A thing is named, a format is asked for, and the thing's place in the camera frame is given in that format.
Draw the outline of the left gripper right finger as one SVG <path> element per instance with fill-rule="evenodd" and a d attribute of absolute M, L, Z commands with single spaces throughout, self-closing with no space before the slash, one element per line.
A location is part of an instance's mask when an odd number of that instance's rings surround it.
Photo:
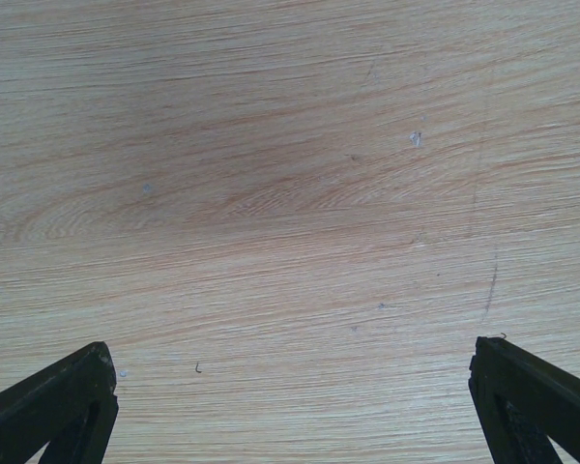
<path fill-rule="evenodd" d="M 580 463 L 580 378 L 503 337 L 476 341 L 469 390 L 495 463 Z"/>

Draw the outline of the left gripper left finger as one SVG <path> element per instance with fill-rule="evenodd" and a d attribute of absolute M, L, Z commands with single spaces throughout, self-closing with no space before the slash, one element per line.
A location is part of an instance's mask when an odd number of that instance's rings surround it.
<path fill-rule="evenodd" d="M 101 463 L 118 414 L 107 345 L 92 342 L 0 392 L 0 463 Z"/>

